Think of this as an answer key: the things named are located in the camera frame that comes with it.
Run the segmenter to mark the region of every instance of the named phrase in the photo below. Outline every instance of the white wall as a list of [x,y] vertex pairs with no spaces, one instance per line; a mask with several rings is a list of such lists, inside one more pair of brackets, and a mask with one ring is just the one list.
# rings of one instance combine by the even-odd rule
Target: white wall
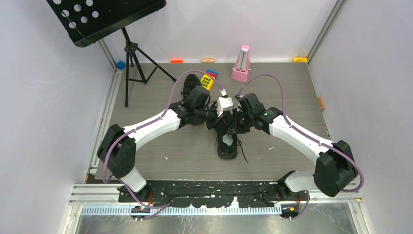
[[347,1],[314,60],[334,140],[350,143],[373,233],[411,233],[413,2]]
[[[251,46],[254,61],[292,60],[307,57],[335,2],[168,0],[165,8],[126,29],[157,62],[235,61],[243,44]],[[125,61],[122,32],[105,40],[115,59]]]
[[0,32],[0,233],[56,234],[113,70],[97,45],[73,45],[44,0],[4,2]]

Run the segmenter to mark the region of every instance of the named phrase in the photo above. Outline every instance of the black music stand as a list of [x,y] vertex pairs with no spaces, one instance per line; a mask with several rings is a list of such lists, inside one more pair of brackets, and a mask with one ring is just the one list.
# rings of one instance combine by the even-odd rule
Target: black music stand
[[[122,30],[126,40],[126,96],[125,107],[128,106],[129,81],[137,81],[146,84],[157,68],[161,69],[174,82],[171,76],[158,63],[143,52],[137,43],[129,39],[125,27],[159,9],[166,6],[165,0],[46,0],[59,18],[70,39],[78,47],[86,47],[107,35]],[[151,61],[155,68],[148,78],[145,78],[142,68],[136,56],[136,50]],[[129,58],[133,67],[136,67],[142,80],[129,79]]]

